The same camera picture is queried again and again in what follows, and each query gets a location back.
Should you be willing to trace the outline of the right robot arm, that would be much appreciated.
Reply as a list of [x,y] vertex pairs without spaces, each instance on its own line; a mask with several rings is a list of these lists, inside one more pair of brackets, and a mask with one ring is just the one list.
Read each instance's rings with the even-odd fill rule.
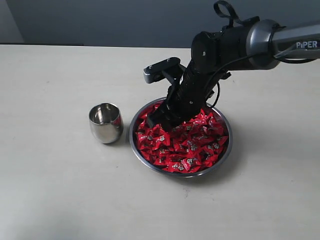
[[232,71],[271,70],[279,63],[303,64],[320,57],[319,21],[290,27],[258,16],[241,20],[224,0],[213,8],[228,24],[193,38],[187,66],[170,57],[144,69],[148,84],[170,82],[165,100],[146,118],[149,127],[160,125],[168,132],[196,116]]

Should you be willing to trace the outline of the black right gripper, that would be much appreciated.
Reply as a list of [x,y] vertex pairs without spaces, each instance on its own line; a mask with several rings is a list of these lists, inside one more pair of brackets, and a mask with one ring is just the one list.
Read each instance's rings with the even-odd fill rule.
[[185,120],[199,114],[206,100],[211,97],[217,82],[230,76],[231,74],[225,70],[201,73],[196,69],[195,62],[191,60],[177,90],[168,96],[154,112],[147,115],[146,123],[150,128],[161,125],[166,132],[170,132]]

